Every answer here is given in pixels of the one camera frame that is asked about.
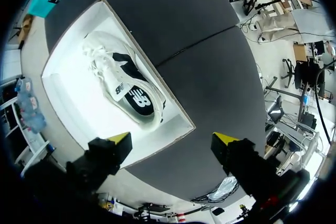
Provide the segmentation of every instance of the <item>wire bundle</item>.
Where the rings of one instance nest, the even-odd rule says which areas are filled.
[[[200,196],[200,197],[197,197],[197,198],[194,198],[191,200],[191,202],[194,202],[194,203],[199,203],[199,204],[207,204],[207,203],[213,203],[213,204],[216,204],[216,203],[223,203],[227,197],[231,196],[232,194],[234,194],[238,188],[239,188],[239,184],[236,183],[236,185],[234,186],[234,188],[227,194],[224,194],[222,196],[220,196],[218,199],[216,200],[211,200],[209,199],[208,195],[209,194],[212,194],[214,193],[215,191],[217,191],[217,189],[219,188],[220,184],[218,184],[216,186],[216,188],[214,190],[212,190],[210,193],[206,194],[206,195],[203,195],[203,196]]]

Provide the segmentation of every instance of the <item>white shoe box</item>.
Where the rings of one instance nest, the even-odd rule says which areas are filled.
[[[94,31],[106,31],[131,46],[136,65],[166,97],[163,122],[145,132],[124,112],[111,104],[88,69],[82,41]],[[167,148],[195,129],[178,100],[106,0],[97,0],[66,30],[52,50],[42,81],[49,101],[71,136],[84,149],[95,137],[108,138],[131,132],[133,150],[121,167],[137,163]]]

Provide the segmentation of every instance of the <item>desk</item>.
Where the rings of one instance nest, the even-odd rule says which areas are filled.
[[[57,4],[45,19],[49,51],[93,1]],[[187,137],[127,168],[130,173],[161,191],[190,200],[210,192],[226,177],[210,149],[214,131],[246,137],[263,154],[263,89],[228,0],[107,1],[196,125]],[[222,206],[244,195],[239,189]]]

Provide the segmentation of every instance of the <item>metal stand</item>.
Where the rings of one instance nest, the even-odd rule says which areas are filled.
[[[298,94],[293,94],[293,93],[287,92],[285,90],[280,90],[280,89],[272,88],[272,86],[274,85],[274,83],[277,80],[278,80],[278,78],[274,76],[273,77],[273,81],[271,82],[271,84],[269,86],[265,87],[265,88],[268,89],[268,90],[271,90],[271,91],[275,91],[275,92],[278,92],[278,93],[281,93],[281,94],[286,94],[286,95],[289,95],[291,97],[295,97],[295,98],[299,99],[300,100],[300,108],[299,108],[298,121],[300,122],[301,116],[302,116],[302,112],[303,112],[303,98],[304,98],[304,96],[306,94],[308,84],[305,83],[305,85],[303,87],[302,95],[298,95]]]

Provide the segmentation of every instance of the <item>shoe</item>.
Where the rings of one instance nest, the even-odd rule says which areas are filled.
[[[248,25],[248,28],[249,28],[251,31],[256,31],[256,30],[258,30],[258,27],[256,26],[256,24],[249,24],[249,25]]]
[[[134,50],[112,34],[93,31],[85,37],[83,51],[108,101],[141,129],[155,131],[163,120],[165,97],[138,70]]]

